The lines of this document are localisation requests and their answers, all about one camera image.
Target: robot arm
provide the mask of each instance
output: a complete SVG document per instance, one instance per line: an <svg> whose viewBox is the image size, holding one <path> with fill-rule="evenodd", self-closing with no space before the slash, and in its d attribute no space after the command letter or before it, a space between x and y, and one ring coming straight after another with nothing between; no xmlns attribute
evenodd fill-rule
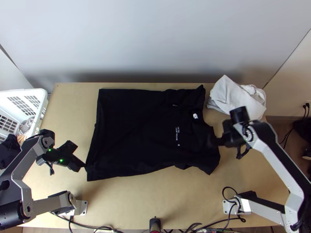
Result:
<svg viewBox="0 0 311 233"><path fill-rule="evenodd" d="M86 214L87 201L76 200L68 191L34 201L30 187L22 181L35 160L40 165L45 162L59 163L62 160L78 171L77 166L82 161L78 159L77 162L74 155L53 149L54 140L55 134L49 130L42 130L37 137L27 139L21 152L0 175L0 230L29 222L45 212L56 215ZM55 150L53 156L48 155L51 150Z"/></svg>
<svg viewBox="0 0 311 233"><path fill-rule="evenodd" d="M231 214L253 212L284 226L287 233L301 232L299 229L302 229L303 223L311 218L310 181L278 144L276 134L268 123L250 121L245 107L232 110L230 115L231 119L224 122L224 134L218 139L218 145L237 147L238 159L251 148L261 152L290 193L285 205L258 198L253 191L240 193L230 199L231 202L223 200L224 213L229 214L238 199L239 205L232 209ZM246 151L241 154L243 144L246 144Z"/></svg>

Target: white wall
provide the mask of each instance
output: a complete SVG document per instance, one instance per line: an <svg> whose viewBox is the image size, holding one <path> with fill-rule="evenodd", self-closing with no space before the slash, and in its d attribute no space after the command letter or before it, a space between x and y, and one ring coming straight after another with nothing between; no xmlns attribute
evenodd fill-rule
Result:
<svg viewBox="0 0 311 233"><path fill-rule="evenodd" d="M54 82L223 74L263 87L311 27L310 9L310 0L2 0L0 44L49 92Z"/></svg>
<svg viewBox="0 0 311 233"><path fill-rule="evenodd" d="M311 105L311 31L264 90L266 115L304 115L302 106L307 101Z"/></svg>
<svg viewBox="0 0 311 233"><path fill-rule="evenodd" d="M0 91L29 88L33 86L0 49Z"/></svg>

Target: white cloth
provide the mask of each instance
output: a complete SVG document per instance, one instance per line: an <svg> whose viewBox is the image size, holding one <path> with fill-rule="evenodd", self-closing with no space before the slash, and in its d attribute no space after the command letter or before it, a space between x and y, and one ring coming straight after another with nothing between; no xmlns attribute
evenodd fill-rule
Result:
<svg viewBox="0 0 311 233"><path fill-rule="evenodd" d="M254 85L238 85L224 75L215 83L206 106L228 115L232 109L246 106L250 119L259 120L266 110L266 94Z"/></svg>

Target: wooden table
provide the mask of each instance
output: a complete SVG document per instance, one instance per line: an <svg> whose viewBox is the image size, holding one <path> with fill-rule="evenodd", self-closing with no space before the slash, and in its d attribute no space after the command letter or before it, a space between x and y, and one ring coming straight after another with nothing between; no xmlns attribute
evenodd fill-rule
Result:
<svg viewBox="0 0 311 233"><path fill-rule="evenodd" d="M86 160L96 121L96 104L100 88L121 89L194 89L199 83L57 83L51 95L42 129L53 130L56 147L71 140L79 147L74 153ZM203 84L206 99L213 87ZM203 110L204 120L220 137L222 121L228 115L215 110ZM49 175L47 166L35 163L24 181L32 189L33 199L68 190L89 201L86 216L75 221L94 226L113 225L118 229L147 229L149 219L162 219L165 229L184 229L194 222L204 225L227 218L222 210L222 188L231 186L238 192L253 190L261 198L285 204L288 191L262 154L251 150L237 160L236 149L220 147L219 166L208 176L196 167L180 170L168 167L150 174L86 181L86 172L79 173L54 166ZM229 227L271 226L275 223L252 214L246 223L234 220ZM68 223L50 213L37 216L25 226L67 228Z"/></svg>

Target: black t-shirt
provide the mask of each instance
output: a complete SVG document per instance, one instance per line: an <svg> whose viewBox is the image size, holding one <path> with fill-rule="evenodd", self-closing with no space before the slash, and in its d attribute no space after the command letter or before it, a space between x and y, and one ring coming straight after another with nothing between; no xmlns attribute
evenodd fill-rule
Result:
<svg viewBox="0 0 311 233"><path fill-rule="evenodd" d="M213 127L203 120L205 89L100 89L87 180L150 173L169 166L216 168Z"/></svg>

